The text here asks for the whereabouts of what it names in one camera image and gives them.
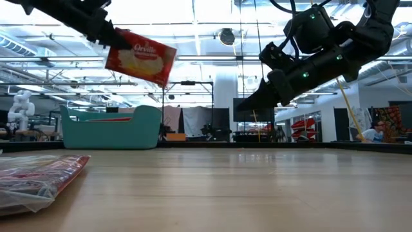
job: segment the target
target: popcorn box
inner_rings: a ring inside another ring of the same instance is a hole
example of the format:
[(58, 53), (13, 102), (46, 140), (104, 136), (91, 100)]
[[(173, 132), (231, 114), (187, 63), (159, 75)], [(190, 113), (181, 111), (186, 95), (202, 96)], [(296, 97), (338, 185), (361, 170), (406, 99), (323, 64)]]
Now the popcorn box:
[(128, 30), (116, 28), (116, 31), (133, 49), (110, 48), (106, 69), (166, 86), (177, 50)]

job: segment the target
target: plastic bin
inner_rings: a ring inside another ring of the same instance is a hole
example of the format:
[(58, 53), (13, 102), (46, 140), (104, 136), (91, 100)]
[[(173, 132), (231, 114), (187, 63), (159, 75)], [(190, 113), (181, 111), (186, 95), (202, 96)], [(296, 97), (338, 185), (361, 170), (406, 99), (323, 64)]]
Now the plastic bin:
[(87, 121), (115, 119), (123, 113), (82, 112), (83, 121), (70, 118), (68, 109), (61, 106), (64, 146), (68, 149), (145, 150), (158, 142), (162, 112), (152, 106), (139, 106), (129, 121)]

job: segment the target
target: white robot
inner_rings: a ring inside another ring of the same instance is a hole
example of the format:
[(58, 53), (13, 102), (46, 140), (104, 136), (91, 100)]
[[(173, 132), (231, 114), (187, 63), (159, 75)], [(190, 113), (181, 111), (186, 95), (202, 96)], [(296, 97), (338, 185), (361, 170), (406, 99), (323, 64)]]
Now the white robot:
[(16, 119), (19, 119), (20, 126), (19, 130), (27, 130), (28, 127), (28, 117), (34, 115), (34, 104), (29, 101), (32, 93), (28, 90), (20, 90), (17, 95), (14, 96), (13, 106), (8, 111), (8, 123), (7, 126), (11, 131), (17, 127)]

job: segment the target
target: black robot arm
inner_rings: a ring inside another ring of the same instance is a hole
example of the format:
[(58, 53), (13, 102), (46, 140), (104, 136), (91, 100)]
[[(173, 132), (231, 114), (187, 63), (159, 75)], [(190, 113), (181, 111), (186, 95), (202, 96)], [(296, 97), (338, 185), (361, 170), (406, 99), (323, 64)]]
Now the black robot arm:
[(393, 37), (392, 17), (400, 0), (367, 0), (362, 19), (355, 26), (344, 21), (334, 26), (323, 7), (313, 5), (299, 12), (285, 27), (300, 50), (313, 54), (296, 59), (268, 44), (259, 59), (271, 67), (267, 80), (245, 99), (238, 110), (287, 105), (296, 96), (343, 75), (347, 82), (357, 79), (362, 65), (385, 55)]
[(87, 40), (118, 49), (131, 49), (131, 45), (106, 21), (103, 9), (111, 0), (6, 0), (19, 4), (27, 15), (34, 8), (86, 35)]

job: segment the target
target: person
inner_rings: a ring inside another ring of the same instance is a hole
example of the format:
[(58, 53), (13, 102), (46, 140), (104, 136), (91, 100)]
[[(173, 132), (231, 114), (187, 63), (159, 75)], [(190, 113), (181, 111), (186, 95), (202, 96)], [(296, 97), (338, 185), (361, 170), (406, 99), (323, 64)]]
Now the person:
[[(382, 121), (372, 122), (371, 128), (362, 132), (366, 142), (380, 143), (384, 140), (385, 123)], [(361, 139), (361, 135), (357, 135), (356, 139)]]

